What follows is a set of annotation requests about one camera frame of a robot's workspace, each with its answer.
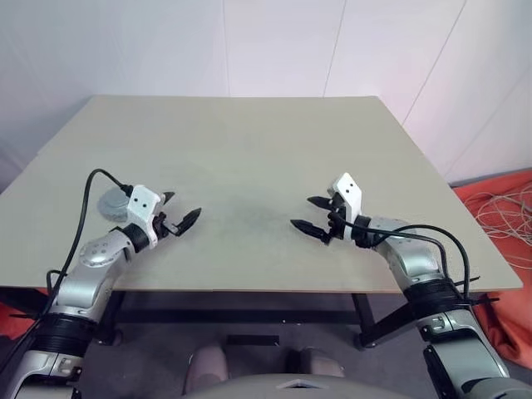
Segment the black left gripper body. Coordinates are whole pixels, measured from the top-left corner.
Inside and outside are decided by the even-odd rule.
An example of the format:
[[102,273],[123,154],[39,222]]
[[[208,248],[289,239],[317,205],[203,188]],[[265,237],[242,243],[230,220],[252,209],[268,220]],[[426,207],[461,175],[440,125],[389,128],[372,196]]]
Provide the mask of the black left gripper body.
[[155,231],[157,238],[166,238],[169,234],[175,235],[175,227],[165,223],[167,215],[165,212],[160,211],[152,221],[152,227]]

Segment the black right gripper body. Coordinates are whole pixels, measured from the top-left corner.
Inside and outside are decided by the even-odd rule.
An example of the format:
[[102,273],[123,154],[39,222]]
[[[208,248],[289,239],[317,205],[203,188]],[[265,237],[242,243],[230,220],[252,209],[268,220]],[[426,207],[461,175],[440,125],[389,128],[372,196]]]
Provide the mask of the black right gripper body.
[[343,239],[346,225],[342,219],[346,217],[346,207],[344,204],[335,204],[333,199],[324,199],[323,208],[328,211],[329,231],[324,235],[322,241],[329,245],[333,239]]

